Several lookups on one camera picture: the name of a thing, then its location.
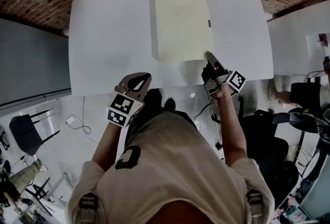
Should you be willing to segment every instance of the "desk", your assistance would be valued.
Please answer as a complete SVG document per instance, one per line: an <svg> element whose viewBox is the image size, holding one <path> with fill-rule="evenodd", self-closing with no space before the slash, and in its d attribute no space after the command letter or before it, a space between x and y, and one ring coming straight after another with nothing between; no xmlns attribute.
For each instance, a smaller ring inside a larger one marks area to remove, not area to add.
<svg viewBox="0 0 330 224"><path fill-rule="evenodd" d="M207 0L214 55L248 80L273 77L260 0ZM127 74L149 72L150 88L202 84L205 61L160 63L155 55L155 0L75 0L69 37L74 95L109 93Z"/></svg>

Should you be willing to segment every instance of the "person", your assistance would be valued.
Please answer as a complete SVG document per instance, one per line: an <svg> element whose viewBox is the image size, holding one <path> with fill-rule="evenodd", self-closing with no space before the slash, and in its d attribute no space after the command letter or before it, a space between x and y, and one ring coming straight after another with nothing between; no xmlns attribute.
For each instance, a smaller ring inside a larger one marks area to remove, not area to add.
<svg viewBox="0 0 330 224"><path fill-rule="evenodd" d="M225 163L173 99L149 90L115 163L121 128L109 123L69 199L67 223L251 223L247 193L261 193L262 223L274 198L246 142L228 84L215 94Z"/></svg>
<svg viewBox="0 0 330 224"><path fill-rule="evenodd" d="M328 57L323 62L324 72L330 84L330 60ZM321 112L330 102L330 89L317 83L294 83L291 92L278 92L274 79L268 82L268 99L278 100L282 104L290 104L297 107L309 108L316 113Z"/></svg>
<svg viewBox="0 0 330 224"><path fill-rule="evenodd" d="M31 165L23 168L16 174L10 177L4 177L0 182L0 208L9 207L13 205L15 211L19 214L22 210L18 207L17 202L20 201L22 192L28 187L30 182L41 171L45 170L39 159L34 161Z"/></svg>

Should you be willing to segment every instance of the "black shoe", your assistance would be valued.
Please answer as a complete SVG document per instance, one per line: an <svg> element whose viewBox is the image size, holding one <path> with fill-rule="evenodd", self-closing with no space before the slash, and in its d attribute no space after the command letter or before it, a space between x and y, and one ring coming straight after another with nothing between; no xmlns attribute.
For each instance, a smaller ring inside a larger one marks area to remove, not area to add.
<svg viewBox="0 0 330 224"><path fill-rule="evenodd" d="M167 99L164 108L175 110L176 108L175 101L172 98Z"/></svg>

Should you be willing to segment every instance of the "tiled floor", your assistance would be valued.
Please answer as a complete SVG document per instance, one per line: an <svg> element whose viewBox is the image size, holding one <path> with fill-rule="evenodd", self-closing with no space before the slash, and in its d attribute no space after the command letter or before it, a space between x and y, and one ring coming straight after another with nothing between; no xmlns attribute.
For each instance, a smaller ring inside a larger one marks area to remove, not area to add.
<svg viewBox="0 0 330 224"><path fill-rule="evenodd" d="M301 76L294 76L289 79L279 76L276 78L277 88L280 91L283 88L289 89L291 83L301 82L302 80L303 77ZM241 96L245 98L245 115L253 114L257 109L268 110L271 108L276 113L287 112L291 109L291 106L282 106L275 101L269 101L267 99L267 83L268 81L264 80L251 81L246 84L241 93ZM173 98L176 101L177 110L186 112L191 118L197 115L207 104L202 86L166 88L162 89L161 93L163 95L163 104L168 98ZM108 98L109 94L86 96L85 98L84 123L92 130L88 137L96 142L101 139L107 125L105 110ZM237 98L234 98L234 101L238 109ZM58 135L46 142L37 152L38 158L47 165L49 170L40 173L35 178L36 184L41 185L47 177L50 177L50 184L53 185L61 177L63 172L68 172L73 178L77 178L83 162L91 159L97 143L87 138L82 129L72 130L65 124L66 119L71 115L79 116L82 119L82 105L83 97L74 97L71 95L21 111L22 114L34 114L45 109L50 110L50 116L43 115L40 117L41 122L36 124L36 128L43 139L51 133L60 130ZM10 142L10 149L3 151L3 158L8 159L12 165L24 155L9 131L10 119L19 114L14 113L0 118L0 125L6 130ZM223 153L218 152L215 148L215 143L219 141L219 127L211 120L210 115L210 108L207 108L197 118L196 125L218 156L222 157ZM75 120L71 123L71 126L79 127L81 124L78 120ZM118 146L118 157L124 150L125 135L126 130L123 129ZM295 153L300 137L300 131L294 129L289 124L280 124L276 131L276 137L283 138L289 143L291 150L290 157L293 158L293 153ZM32 161L30 157L27 163L30 164ZM12 171L17 172L22 168L24 168L24 164L20 161L13 166ZM71 187L66 182L63 182L55 191L54 196L57 198L63 196L62 200L67 201L70 194ZM11 208L5 209L5 218L7 219L16 217L16 214Z"/></svg>

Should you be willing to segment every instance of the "beige t-shirt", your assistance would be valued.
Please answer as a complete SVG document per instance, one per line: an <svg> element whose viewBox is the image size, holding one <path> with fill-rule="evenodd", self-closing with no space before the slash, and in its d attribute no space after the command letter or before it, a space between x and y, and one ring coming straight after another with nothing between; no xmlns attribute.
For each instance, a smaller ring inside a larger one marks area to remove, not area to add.
<svg viewBox="0 0 330 224"><path fill-rule="evenodd" d="M146 223L175 200L191 203L213 223L249 223L246 194L261 192L271 221L274 199L256 162L249 158L228 167L198 130L182 117L164 112L130 139L119 160L106 172L85 162L69 200L68 223L79 223L80 198L99 198L96 223Z"/></svg>

